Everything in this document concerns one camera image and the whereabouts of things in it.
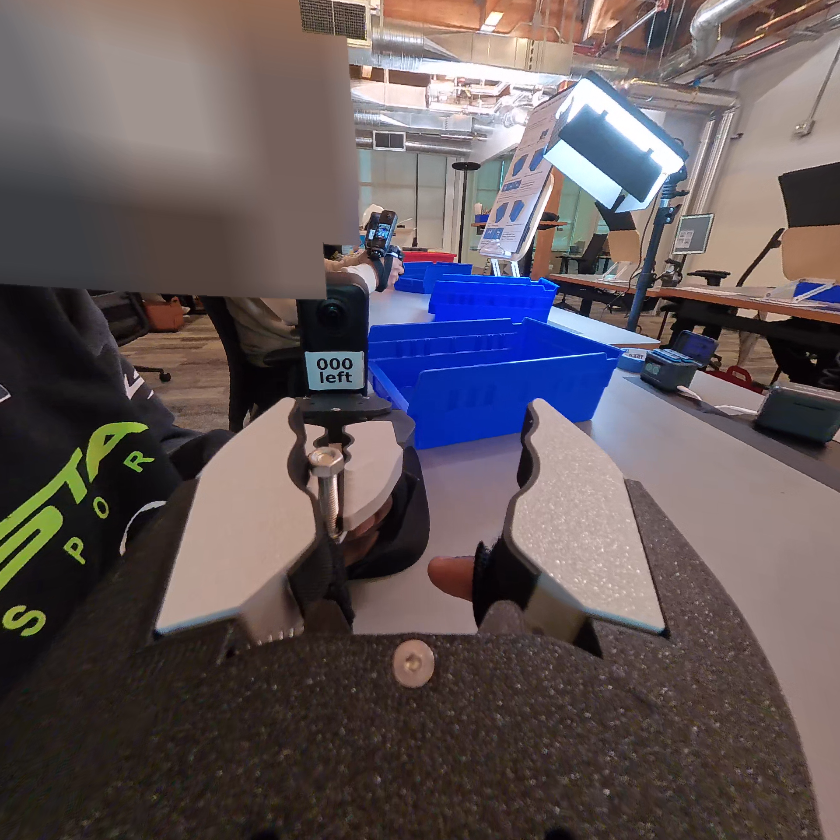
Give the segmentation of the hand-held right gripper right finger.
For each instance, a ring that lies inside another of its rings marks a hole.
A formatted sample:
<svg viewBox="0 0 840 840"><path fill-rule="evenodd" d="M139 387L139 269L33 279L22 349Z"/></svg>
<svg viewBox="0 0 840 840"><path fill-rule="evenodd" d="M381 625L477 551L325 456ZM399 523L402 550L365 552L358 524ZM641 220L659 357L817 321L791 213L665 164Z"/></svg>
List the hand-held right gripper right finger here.
<svg viewBox="0 0 840 840"><path fill-rule="evenodd" d="M476 549L473 609L568 644L597 644L593 622L667 638L669 628L620 469L539 398L521 431L518 491L500 537Z"/></svg>

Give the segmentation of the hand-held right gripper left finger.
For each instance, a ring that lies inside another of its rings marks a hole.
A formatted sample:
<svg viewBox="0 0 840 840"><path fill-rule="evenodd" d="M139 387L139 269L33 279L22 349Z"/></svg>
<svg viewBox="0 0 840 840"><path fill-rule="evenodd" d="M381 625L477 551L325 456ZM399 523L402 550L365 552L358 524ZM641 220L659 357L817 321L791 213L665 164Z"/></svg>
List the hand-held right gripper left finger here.
<svg viewBox="0 0 840 840"><path fill-rule="evenodd" d="M319 504L307 487L306 434L296 405L275 405L235 435L196 481L155 631L224 621L247 644L310 632L352 633L347 592Z"/></svg>

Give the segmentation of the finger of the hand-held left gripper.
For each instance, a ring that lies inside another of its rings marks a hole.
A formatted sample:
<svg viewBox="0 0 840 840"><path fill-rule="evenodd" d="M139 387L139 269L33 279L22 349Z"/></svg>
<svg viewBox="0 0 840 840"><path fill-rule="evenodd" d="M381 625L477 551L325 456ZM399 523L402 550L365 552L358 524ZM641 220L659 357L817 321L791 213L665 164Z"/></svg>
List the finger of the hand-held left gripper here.
<svg viewBox="0 0 840 840"><path fill-rule="evenodd" d="M403 473L403 447L390 419L346 424L342 432L344 468L341 481L342 529L357 529L381 510Z"/></svg>

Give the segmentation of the long thin silver bolt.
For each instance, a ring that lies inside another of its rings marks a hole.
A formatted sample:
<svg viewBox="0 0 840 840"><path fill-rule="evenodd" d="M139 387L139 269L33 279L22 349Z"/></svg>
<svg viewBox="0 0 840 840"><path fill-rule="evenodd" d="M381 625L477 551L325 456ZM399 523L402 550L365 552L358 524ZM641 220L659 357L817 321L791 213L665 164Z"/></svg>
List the long thin silver bolt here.
<svg viewBox="0 0 840 840"><path fill-rule="evenodd" d="M343 471L314 467L312 474L318 484L318 502L325 529L333 541L339 542L343 538Z"/></svg>

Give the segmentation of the person's left hand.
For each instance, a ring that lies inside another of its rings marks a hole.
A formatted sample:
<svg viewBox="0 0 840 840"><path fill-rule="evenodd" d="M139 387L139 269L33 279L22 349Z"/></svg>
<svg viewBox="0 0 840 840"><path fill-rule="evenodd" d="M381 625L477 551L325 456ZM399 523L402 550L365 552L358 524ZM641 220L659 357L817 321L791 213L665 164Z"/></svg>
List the person's left hand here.
<svg viewBox="0 0 840 840"><path fill-rule="evenodd" d="M356 528L347 531L340 543L340 552L346 568L361 562L373 550L383 521L391 512L393 498L389 496L383 506Z"/></svg>

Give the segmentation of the black printed shirt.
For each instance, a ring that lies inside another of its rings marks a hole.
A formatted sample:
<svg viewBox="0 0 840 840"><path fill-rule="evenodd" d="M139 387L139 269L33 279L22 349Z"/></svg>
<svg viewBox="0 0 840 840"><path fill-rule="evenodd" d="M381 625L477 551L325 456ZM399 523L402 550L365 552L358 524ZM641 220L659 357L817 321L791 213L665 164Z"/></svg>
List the black printed shirt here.
<svg viewBox="0 0 840 840"><path fill-rule="evenodd" d="M1 288L1 692L233 434L178 427L86 290Z"/></svg>

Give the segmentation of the black and blue device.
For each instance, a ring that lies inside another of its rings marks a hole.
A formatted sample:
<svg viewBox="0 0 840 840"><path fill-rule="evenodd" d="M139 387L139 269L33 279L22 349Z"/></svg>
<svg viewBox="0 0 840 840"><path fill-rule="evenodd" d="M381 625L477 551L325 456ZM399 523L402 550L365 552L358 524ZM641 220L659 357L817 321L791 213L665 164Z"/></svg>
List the black and blue device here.
<svg viewBox="0 0 840 840"><path fill-rule="evenodd" d="M639 378L663 392L690 387L700 365L690 357L668 349L648 351Z"/></svg>

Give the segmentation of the black office chair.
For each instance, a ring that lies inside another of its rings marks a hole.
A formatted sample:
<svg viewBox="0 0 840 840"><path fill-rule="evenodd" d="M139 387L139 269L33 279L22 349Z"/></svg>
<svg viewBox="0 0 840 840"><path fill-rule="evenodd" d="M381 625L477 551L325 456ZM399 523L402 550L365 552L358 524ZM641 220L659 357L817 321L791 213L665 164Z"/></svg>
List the black office chair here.
<svg viewBox="0 0 840 840"><path fill-rule="evenodd" d="M118 347L150 332L150 321L138 292L89 290L88 294L107 320Z"/></svg>

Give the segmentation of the black floor lamp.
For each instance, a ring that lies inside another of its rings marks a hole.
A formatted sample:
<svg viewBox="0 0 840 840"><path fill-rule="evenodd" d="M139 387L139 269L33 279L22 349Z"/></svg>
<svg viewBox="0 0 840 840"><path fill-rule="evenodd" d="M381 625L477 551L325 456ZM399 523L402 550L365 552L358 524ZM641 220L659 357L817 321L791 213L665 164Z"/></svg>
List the black floor lamp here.
<svg viewBox="0 0 840 840"><path fill-rule="evenodd" d="M467 190L469 185L470 173L476 172L480 169L480 163L475 161L455 161L451 164L454 172L460 174L461 194L459 203L458 215L458 247L457 247L457 262L462 262L464 254L465 242L465 223L466 223L466 207L467 207Z"/></svg>

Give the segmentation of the dark blue bag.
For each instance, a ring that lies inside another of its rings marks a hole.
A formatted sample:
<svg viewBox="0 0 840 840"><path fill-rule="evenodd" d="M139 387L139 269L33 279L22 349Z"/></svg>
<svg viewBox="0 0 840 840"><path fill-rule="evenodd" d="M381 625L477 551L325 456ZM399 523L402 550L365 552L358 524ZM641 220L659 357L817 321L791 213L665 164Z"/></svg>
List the dark blue bag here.
<svg viewBox="0 0 840 840"><path fill-rule="evenodd" d="M683 330L672 340L669 348L706 369L718 349L718 340L698 332Z"/></svg>

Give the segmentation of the roll-up banner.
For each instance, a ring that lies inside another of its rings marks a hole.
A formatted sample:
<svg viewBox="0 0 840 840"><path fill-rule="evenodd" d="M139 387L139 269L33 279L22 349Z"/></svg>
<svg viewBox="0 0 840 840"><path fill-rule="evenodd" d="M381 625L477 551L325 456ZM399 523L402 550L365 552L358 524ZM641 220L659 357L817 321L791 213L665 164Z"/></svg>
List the roll-up banner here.
<svg viewBox="0 0 840 840"><path fill-rule="evenodd" d="M553 188L544 153L559 108L556 95L532 110L479 242L484 257L516 261L532 243Z"/></svg>

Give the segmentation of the grey tool case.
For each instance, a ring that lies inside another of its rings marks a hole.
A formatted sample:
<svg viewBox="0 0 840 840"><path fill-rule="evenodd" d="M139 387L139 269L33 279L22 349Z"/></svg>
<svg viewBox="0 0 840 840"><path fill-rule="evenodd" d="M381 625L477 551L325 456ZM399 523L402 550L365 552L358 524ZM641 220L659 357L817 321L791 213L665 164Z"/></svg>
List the grey tool case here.
<svg viewBox="0 0 840 840"><path fill-rule="evenodd" d="M839 392L795 383L771 386L754 426L826 445L839 429Z"/></svg>

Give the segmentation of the long wooden desk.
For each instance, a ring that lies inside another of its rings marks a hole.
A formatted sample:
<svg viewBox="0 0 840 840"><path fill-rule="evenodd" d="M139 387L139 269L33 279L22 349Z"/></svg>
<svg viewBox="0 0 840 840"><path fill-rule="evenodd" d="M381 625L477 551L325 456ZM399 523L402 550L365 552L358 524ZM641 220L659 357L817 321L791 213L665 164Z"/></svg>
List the long wooden desk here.
<svg viewBox="0 0 840 840"><path fill-rule="evenodd" d="M634 299L635 282L598 276L550 275L558 288L556 303L590 319L623 329ZM790 340L816 350L838 352L838 304L768 297L761 287L656 286L645 297L640 325L634 330L667 345L673 326L685 319L701 333L719 327L716 351L720 370L737 365L763 385L781 374L767 339Z"/></svg>

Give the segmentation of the large air vent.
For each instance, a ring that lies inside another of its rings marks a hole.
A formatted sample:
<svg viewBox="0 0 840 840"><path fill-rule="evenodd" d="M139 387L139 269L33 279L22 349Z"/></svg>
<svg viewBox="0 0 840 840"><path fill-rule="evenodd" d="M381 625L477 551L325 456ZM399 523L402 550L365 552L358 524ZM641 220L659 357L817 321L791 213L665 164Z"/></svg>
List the large air vent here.
<svg viewBox="0 0 840 840"><path fill-rule="evenodd" d="M299 9L304 32L343 37L352 46L371 46L371 2L299 1Z"/></svg>

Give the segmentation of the studio light on stand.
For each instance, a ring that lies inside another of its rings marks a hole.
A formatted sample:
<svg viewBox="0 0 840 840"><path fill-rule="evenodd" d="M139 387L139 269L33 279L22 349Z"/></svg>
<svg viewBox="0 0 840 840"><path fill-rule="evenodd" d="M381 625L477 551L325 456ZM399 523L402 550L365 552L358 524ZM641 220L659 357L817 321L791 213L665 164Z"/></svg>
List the studio light on stand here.
<svg viewBox="0 0 840 840"><path fill-rule="evenodd" d="M687 194L678 186L687 178L688 152L593 71L560 99L544 158L611 212L645 209L658 198L627 321L635 331L654 282L659 243L676 215L670 201Z"/></svg>

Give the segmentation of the black monitor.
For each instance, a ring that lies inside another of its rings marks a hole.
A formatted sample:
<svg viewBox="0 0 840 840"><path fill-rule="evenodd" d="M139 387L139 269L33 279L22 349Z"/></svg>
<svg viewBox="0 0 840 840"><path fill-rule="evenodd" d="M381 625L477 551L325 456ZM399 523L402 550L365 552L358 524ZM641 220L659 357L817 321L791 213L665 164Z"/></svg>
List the black monitor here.
<svg viewBox="0 0 840 840"><path fill-rule="evenodd" d="M779 176L788 228L839 225L838 162Z"/></svg>

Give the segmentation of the silver air duct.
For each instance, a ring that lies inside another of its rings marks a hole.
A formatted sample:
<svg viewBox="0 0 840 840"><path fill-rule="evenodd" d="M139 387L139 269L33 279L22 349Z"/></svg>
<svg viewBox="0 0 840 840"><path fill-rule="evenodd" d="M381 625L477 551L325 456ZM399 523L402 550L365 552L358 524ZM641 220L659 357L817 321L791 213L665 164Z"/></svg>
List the silver air duct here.
<svg viewBox="0 0 840 840"><path fill-rule="evenodd" d="M646 79L718 77L782 49L838 30L838 1L704 2L689 24L689 42Z"/></svg>

